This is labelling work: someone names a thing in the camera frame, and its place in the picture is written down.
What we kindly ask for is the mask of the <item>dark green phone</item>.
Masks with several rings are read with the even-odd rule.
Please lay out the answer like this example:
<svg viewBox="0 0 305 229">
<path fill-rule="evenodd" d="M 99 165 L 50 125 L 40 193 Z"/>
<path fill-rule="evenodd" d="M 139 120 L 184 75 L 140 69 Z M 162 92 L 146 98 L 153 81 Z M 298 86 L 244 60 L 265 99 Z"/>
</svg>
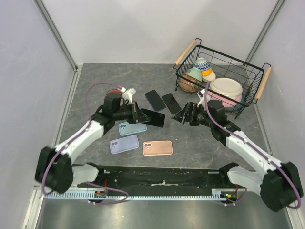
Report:
<svg viewBox="0 0 305 229">
<path fill-rule="evenodd" d="M 146 125 L 152 125 L 156 127 L 163 128 L 164 127 L 164 121 L 165 121 L 165 115 L 156 111 L 148 110 L 142 108 L 141 111 L 146 114 L 149 117 L 149 121 L 144 122 Z"/>
</svg>

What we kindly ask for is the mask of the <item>pink phone case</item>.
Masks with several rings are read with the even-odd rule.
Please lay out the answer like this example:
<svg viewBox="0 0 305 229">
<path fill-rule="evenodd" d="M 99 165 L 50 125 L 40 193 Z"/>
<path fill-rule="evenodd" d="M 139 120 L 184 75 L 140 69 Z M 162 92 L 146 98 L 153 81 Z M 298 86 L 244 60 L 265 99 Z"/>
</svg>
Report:
<svg viewBox="0 0 305 229">
<path fill-rule="evenodd" d="M 144 156 L 169 156 L 173 153 L 172 142 L 165 141 L 146 141 L 143 143 Z"/>
</svg>

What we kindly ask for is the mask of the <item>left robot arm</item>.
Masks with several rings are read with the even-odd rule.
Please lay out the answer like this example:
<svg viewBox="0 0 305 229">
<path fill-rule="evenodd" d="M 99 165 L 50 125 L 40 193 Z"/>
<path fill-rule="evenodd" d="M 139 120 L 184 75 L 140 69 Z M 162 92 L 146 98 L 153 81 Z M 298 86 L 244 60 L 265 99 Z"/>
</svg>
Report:
<svg viewBox="0 0 305 229">
<path fill-rule="evenodd" d="M 88 181 L 93 187 L 101 187 L 105 177 L 97 167 L 86 164 L 73 167 L 76 158 L 94 141 L 112 129 L 116 121 L 126 120 L 130 124 L 146 123 L 151 119 L 132 99 L 135 90 L 112 89 L 87 123 L 62 143 L 41 151 L 34 178 L 42 187 L 48 187 L 59 194 L 72 185 Z"/>
</svg>

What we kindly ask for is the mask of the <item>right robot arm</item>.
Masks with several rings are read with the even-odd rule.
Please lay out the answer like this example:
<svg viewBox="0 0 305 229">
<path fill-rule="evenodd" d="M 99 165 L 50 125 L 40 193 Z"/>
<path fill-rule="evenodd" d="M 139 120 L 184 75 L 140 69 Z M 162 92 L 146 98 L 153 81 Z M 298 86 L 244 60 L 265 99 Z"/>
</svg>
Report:
<svg viewBox="0 0 305 229">
<path fill-rule="evenodd" d="M 224 166 L 224 172 L 218 176 L 222 187 L 228 188 L 233 184 L 242 186 L 259 195 L 274 212 L 285 207 L 301 207 L 304 193 L 296 165 L 284 163 L 258 147 L 227 119 L 220 101 L 210 100 L 205 105 L 188 102 L 173 118 L 180 123 L 188 122 L 191 126 L 210 128 L 217 141 L 236 152 L 253 168 L 253 171 L 248 171 L 236 163 Z"/>
</svg>

